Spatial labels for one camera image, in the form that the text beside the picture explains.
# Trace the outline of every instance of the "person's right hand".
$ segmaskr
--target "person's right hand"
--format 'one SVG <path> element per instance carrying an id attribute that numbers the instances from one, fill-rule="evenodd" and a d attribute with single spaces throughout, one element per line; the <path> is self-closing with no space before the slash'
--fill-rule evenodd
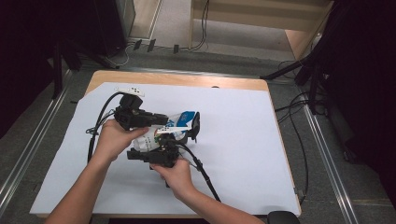
<path id="1" fill-rule="evenodd" d="M 178 159 L 172 168 L 159 164 L 150 166 L 166 180 L 177 199 L 181 200 L 186 194 L 196 190 L 191 181 L 190 163 L 187 160 Z"/>

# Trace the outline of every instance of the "hand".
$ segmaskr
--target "hand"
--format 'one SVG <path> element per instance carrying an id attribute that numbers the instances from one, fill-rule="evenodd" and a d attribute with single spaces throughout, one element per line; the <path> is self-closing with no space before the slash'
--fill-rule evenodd
<path id="1" fill-rule="evenodd" d="M 149 128 L 138 128 L 125 131 L 114 119 L 110 119 L 103 125 L 92 158 L 112 162 L 125 148 L 131 145 L 134 139 L 145 134 L 148 130 Z"/>
<path id="2" fill-rule="evenodd" d="M 151 164 L 150 166 L 166 180 L 177 199 L 181 200 L 185 194 L 196 190 L 191 181 L 190 163 L 187 160 L 178 159 L 172 168 L 163 167 L 159 164 Z"/>

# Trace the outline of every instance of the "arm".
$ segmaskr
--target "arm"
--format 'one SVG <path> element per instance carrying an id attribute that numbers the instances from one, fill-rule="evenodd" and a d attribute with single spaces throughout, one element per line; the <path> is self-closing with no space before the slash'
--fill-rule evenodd
<path id="1" fill-rule="evenodd" d="M 88 223 L 111 162 L 132 140 L 147 131 L 148 128 L 127 132 L 114 119 L 108 120 L 102 128 L 90 162 L 50 213 L 46 223 Z"/>
<path id="2" fill-rule="evenodd" d="M 263 223 L 258 218 L 246 212 L 220 203 L 198 191 L 192 184 L 190 165 L 185 160 L 177 160 L 173 168 L 165 168 L 157 164 L 151 164 L 151 168 L 165 178 L 176 198 L 181 200 L 209 223 Z"/>

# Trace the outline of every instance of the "person's left hand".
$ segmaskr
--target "person's left hand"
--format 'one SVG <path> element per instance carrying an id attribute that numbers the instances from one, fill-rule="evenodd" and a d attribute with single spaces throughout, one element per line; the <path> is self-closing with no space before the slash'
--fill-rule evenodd
<path id="1" fill-rule="evenodd" d="M 149 128 L 138 128 L 125 131 L 116 120 L 109 119 L 102 127 L 92 158 L 112 162 L 125 148 L 131 145 L 134 139 L 145 134 L 148 130 Z"/>

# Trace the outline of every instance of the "white paper sheet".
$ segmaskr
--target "white paper sheet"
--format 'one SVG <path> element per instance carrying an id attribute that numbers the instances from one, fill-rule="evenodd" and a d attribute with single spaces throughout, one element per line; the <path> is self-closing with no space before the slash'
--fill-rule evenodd
<path id="1" fill-rule="evenodd" d="M 190 141 L 188 147 L 204 164 L 224 203 L 254 215 L 266 215 L 274 210 L 300 215 L 267 91 L 131 83 L 104 83 L 78 102 L 64 141 L 32 206 L 32 214 L 49 214 L 78 178 L 87 162 L 91 138 L 85 131 L 95 124 L 115 87 L 140 88 L 146 94 L 140 108 L 148 112 L 201 113 L 198 143 Z M 120 97 L 116 97 L 107 111 L 117 107 L 119 101 Z M 202 175 L 192 167 L 191 172 L 196 188 L 212 196 Z M 195 214 L 175 199 L 172 190 L 165 187 L 147 163 L 127 160 L 126 150 L 111 164 L 93 212 L 109 216 Z"/>

